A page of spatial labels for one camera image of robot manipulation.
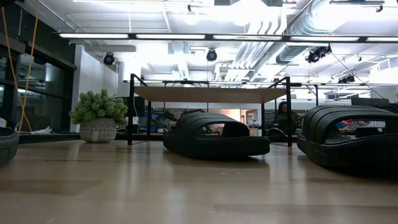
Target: potted plant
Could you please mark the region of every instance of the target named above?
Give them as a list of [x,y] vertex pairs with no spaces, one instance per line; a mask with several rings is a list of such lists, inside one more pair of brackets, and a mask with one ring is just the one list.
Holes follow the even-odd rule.
[[154,120],[154,124],[157,127],[157,132],[158,133],[163,133],[164,130],[164,120]]
[[127,106],[121,98],[92,91],[80,94],[80,100],[70,113],[73,124],[80,124],[80,137],[86,142],[108,143],[116,137],[116,128],[127,125]]

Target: black spotlight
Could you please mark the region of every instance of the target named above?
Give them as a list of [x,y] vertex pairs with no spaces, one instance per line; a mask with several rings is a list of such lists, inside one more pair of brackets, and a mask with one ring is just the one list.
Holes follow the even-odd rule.
[[207,61],[209,62],[214,62],[215,60],[217,60],[217,53],[215,49],[210,49],[209,52],[207,53]]
[[116,63],[116,59],[113,56],[112,52],[106,53],[105,58],[104,58],[104,64],[105,65],[114,65]]
[[355,82],[355,78],[353,75],[350,75],[349,77],[346,78],[347,82]]
[[330,44],[327,47],[317,47],[315,50],[311,50],[308,57],[305,58],[309,63],[318,62],[319,59],[326,57],[327,54],[331,53]]
[[337,83],[338,84],[348,83],[348,80],[347,80],[347,78],[342,78],[342,79],[339,79]]

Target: wooden canopy panel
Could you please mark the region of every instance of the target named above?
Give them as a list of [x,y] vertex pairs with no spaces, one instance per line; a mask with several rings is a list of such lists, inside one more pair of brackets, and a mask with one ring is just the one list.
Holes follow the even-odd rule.
[[267,103],[284,96],[283,89],[183,88],[136,86],[134,91],[152,102]]

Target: orange cable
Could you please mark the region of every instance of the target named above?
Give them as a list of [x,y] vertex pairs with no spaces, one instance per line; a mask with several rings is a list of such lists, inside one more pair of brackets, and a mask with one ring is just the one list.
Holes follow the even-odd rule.
[[[2,7],[1,10],[2,10],[2,19],[3,19],[3,21],[4,21],[4,30],[5,30],[5,33],[6,33],[6,42],[7,42],[7,48],[8,48],[8,57],[10,58],[10,65],[11,65],[12,77],[14,78],[14,85],[15,85],[15,88],[18,90],[18,82],[17,82],[17,78],[16,78],[16,76],[15,76],[14,65],[13,65],[13,63],[12,63],[11,49],[10,49],[10,43],[9,43],[9,39],[8,39],[7,22],[6,22],[6,16],[5,16],[5,13],[4,13],[4,7]],[[17,92],[17,96],[18,96],[18,99],[19,99],[19,103],[20,103],[21,106],[22,106],[21,96],[19,95],[18,92]],[[27,122],[27,124],[28,124],[28,126],[29,126],[29,130],[32,132],[32,128],[31,128],[31,126],[30,126],[29,120],[27,119],[27,117],[26,117],[25,114],[24,114],[23,118],[25,118],[25,120],[26,120],[26,122]]]
[[21,116],[21,122],[19,124],[18,134],[21,133],[22,124],[24,123],[23,117],[25,116],[25,106],[26,106],[26,99],[27,99],[27,88],[29,86],[29,77],[30,77],[30,72],[32,70],[33,52],[34,52],[34,49],[35,49],[37,23],[39,21],[39,6],[40,6],[40,2],[37,1],[36,22],[35,22],[35,29],[33,31],[32,51],[30,52],[30,63],[29,63],[29,69],[28,69],[28,72],[27,72],[27,80],[26,80],[26,86],[25,86],[24,105],[22,106],[22,116]]

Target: seated person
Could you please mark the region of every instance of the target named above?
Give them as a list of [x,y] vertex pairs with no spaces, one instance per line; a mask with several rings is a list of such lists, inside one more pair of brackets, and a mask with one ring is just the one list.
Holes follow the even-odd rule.
[[[298,118],[299,118],[298,114],[292,111],[292,125],[291,125],[292,134],[296,133]],[[278,122],[278,128],[281,129],[285,134],[287,134],[287,102],[282,101],[279,103],[276,121]]]

